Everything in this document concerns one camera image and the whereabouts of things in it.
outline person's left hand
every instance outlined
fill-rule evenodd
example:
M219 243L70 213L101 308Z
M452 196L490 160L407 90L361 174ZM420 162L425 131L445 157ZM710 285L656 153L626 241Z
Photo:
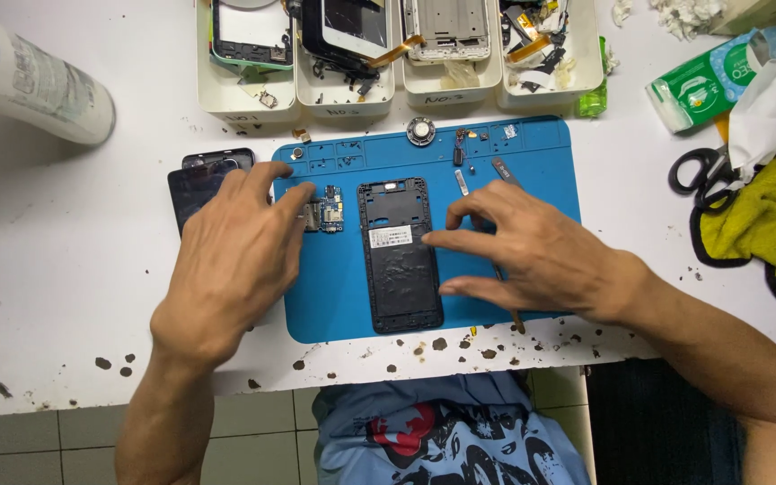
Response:
M304 234L297 216L316 187L304 182L270 205L274 179L291 174L282 161L233 170L187 221L167 297L152 315L154 346L165 357L213 370L292 286Z

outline white plastic container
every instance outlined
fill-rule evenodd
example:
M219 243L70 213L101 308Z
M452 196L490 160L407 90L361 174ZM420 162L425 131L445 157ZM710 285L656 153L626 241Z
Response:
M298 119L301 105L295 97L291 70L269 74L265 92L274 96L274 108L260 103L238 86L240 76L210 61L210 0L197 0L197 100L199 107L227 123L279 123Z
M403 86L411 106L458 105L480 101L490 94L493 86L502 79L502 29L499 22L498 0L487 8L487 25L490 28L490 57L475 62L475 73L481 81L479 87L441 89L440 79L445 66L415 66L403 57Z
M392 9L394 2L385 2L385 18L388 22L388 46L393 49ZM293 30L297 32L297 21L293 21ZM391 109L394 97L394 63L379 69L379 80L373 83L369 93L362 103L358 103L358 89L361 83L356 82L352 91L349 83L343 82L343 74L339 72L324 72L325 79L313 75L313 58L304 53L301 42L295 42L295 91L298 100L313 116L329 118L342 116L379 116Z
M577 64L571 70L573 86L563 91L532 93L519 84L509 86L509 68L502 60L502 82L496 96L499 107L511 110L529 106L566 105L573 103L604 80L601 49L598 40L598 19L594 0L571 0L567 5L568 24L565 58L574 58Z
M105 141L115 125L101 83L1 25L0 114L87 145Z

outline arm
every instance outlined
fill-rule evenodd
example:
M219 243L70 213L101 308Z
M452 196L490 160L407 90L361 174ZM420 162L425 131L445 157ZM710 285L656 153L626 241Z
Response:
M457 229L463 216L494 236ZM759 331L668 285L636 256L608 248L552 205L501 181L448 207L427 244L487 257L508 281L461 276L441 294L509 310L561 310L644 336L695 387L738 416L748 436L747 483L776 483L776 345Z
M167 297L154 311L152 356L115 447L119 483L199 483L214 417L211 373L298 275L304 220L315 186L268 190L285 163L234 170L185 224Z

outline hand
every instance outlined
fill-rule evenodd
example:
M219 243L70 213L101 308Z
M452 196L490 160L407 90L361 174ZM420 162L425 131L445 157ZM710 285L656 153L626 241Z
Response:
M282 161L232 170L187 221L167 297L152 316L158 351L210 372L292 286L304 234L297 216L316 187L302 183L270 205L274 179L291 174Z
M464 216L480 228L483 219L496 235L458 229ZM439 293L487 300L508 310L574 312L606 323L624 317L651 275L631 253L607 247L555 207L503 181L490 182L447 208L445 226L423 241L492 260L508 272L506 281L459 276Z

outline scissors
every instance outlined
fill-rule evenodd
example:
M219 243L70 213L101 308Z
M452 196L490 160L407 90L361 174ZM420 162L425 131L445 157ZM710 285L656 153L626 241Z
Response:
M689 160L699 162L700 169L688 185L679 181L679 169ZM738 172L729 163L728 146L719 149L694 149L675 160L669 170L669 186L675 193L690 195L696 191L693 204L701 211L712 214L723 212L736 200L738 191L724 188L714 190L718 182L727 186L738 180Z

